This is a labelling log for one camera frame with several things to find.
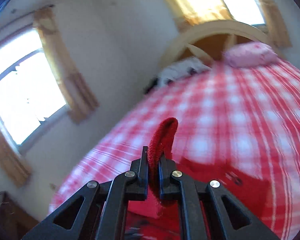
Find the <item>metal pin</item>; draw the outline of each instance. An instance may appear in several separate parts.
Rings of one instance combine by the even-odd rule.
[[[220,187],[220,182],[217,180],[212,180],[212,181],[210,181],[210,186],[211,187]]]
[[[172,172],[172,176],[173,176],[173,177],[179,178],[179,177],[182,176],[182,172],[181,172],[181,171],[173,171],[173,172]]]
[[[95,188],[96,186],[98,186],[98,182],[96,182],[95,180],[90,180],[90,181],[87,183],[87,187],[88,187],[88,188]]]
[[[134,171],[127,171],[124,175],[128,178],[132,178],[135,176],[135,172]]]

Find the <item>curtain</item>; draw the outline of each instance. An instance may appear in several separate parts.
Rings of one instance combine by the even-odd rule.
[[[67,51],[52,9],[37,10],[33,26],[39,33],[47,61],[69,106],[68,113],[74,122],[79,123],[98,107],[98,101]]]
[[[256,0],[268,27],[268,35],[277,47],[291,47],[282,15],[273,0]]]
[[[18,153],[13,143],[9,143],[0,129],[0,166],[5,171],[9,179],[17,187],[24,185],[31,174],[31,168]]]
[[[172,8],[180,31],[214,20],[233,20],[223,0],[166,0]]]

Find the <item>window frame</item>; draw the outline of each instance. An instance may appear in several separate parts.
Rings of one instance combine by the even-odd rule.
[[[8,44],[10,41],[18,38],[19,36],[33,30],[32,25],[27,25],[12,34],[6,36],[4,39],[0,41],[0,49],[4,47],[6,44]],[[13,63],[11,66],[9,66],[7,69],[5,69],[0,74],[0,81],[10,72],[16,71],[16,66],[18,66],[21,62],[27,60],[31,56],[36,55],[37,53],[43,52],[43,49],[37,49],[33,52],[29,53],[28,55],[24,56],[23,58],[19,59],[17,62]],[[36,128],[20,145],[16,144],[16,142],[13,140],[12,136],[10,135],[9,131],[4,125],[4,122],[0,116],[0,129],[4,133],[5,136],[7,136],[9,141],[13,143],[14,147],[18,150],[20,154],[26,153],[36,141],[40,139],[41,136],[43,136],[49,129],[54,125],[57,121],[61,120],[62,117],[66,115],[68,112],[69,107],[67,104],[65,104],[63,107],[58,109],[56,112],[54,112],[49,118],[45,118],[45,121],[39,121],[40,126]]]

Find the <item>curved headboard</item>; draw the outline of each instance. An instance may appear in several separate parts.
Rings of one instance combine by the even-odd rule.
[[[261,30],[242,22],[218,20],[195,25],[175,38],[161,57],[160,67],[164,68],[175,61],[193,56],[192,52],[186,47],[187,44],[192,44],[204,50],[214,60],[221,60],[225,42],[230,34],[236,35],[237,44],[261,41],[270,45],[280,57],[283,57],[281,52],[271,44],[268,36]]]

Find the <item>mattress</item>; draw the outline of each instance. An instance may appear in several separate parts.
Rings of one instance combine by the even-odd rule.
[[[286,61],[256,68],[223,63],[169,84],[130,111],[65,179],[54,211],[89,180],[106,182],[141,156],[159,123],[178,119],[172,152],[178,162],[229,160],[271,184],[261,220],[281,239],[300,230],[300,71]]]

